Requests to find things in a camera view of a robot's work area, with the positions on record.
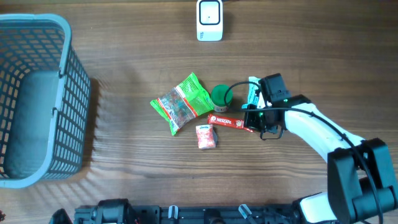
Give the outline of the light blue wipes packet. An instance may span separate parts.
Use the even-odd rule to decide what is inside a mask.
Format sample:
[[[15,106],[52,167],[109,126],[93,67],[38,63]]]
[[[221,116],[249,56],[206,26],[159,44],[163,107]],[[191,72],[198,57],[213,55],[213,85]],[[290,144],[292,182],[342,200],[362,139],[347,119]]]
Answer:
[[[266,106],[262,93],[259,91],[259,80],[257,77],[249,77],[249,92],[247,103],[250,105],[257,106],[257,109],[264,108]]]

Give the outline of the green Haribo candy bag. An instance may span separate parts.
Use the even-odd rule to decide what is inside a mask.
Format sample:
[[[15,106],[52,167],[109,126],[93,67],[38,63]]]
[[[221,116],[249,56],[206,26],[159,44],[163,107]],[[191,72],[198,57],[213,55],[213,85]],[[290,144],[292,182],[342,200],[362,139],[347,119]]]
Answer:
[[[209,93],[193,72],[150,105],[168,122],[173,136],[189,121],[214,109]]]

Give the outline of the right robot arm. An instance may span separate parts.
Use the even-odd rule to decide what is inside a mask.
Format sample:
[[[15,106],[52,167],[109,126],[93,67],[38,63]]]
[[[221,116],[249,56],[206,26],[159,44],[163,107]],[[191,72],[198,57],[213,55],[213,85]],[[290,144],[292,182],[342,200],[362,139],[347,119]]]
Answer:
[[[327,163],[327,191],[297,201],[298,222],[356,223],[397,209],[397,179],[387,144],[344,130],[303,95],[292,96],[281,74],[249,77],[245,123],[250,129],[303,139]]]

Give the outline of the orange Kleenex tissue pack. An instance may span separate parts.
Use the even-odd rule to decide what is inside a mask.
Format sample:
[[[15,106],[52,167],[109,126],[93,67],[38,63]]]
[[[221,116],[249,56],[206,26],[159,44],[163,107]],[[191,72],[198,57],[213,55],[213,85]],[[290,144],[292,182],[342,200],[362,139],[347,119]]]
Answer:
[[[217,135],[212,124],[196,126],[198,148],[201,150],[216,147]]]

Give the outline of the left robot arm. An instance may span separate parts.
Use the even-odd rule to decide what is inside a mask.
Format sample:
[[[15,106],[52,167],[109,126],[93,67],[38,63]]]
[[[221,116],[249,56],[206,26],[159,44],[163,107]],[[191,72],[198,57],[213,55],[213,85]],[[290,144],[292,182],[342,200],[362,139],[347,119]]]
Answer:
[[[97,205],[75,209],[73,220],[64,208],[57,210],[49,224],[140,224],[140,218],[126,198],[102,200]]]

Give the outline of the red Nescafe coffee stick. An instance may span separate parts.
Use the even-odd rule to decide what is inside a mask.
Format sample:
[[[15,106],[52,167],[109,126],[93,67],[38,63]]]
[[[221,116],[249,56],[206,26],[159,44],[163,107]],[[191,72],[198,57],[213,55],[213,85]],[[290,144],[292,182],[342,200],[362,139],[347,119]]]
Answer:
[[[242,129],[245,131],[249,131],[250,133],[254,132],[252,129],[245,127],[244,121],[242,119],[218,116],[215,114],[208,115],[208,124],[216,124],[234,129]]]

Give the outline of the green lid jar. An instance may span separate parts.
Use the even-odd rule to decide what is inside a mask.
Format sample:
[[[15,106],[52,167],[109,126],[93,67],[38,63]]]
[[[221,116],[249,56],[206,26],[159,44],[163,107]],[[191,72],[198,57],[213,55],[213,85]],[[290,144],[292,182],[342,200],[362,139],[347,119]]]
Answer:
[[[227,112],[232,100],[233,92],[228,91],[228,85],[217,85],[212,89],[211,102],[213,103],[214,110],[219,113]]]

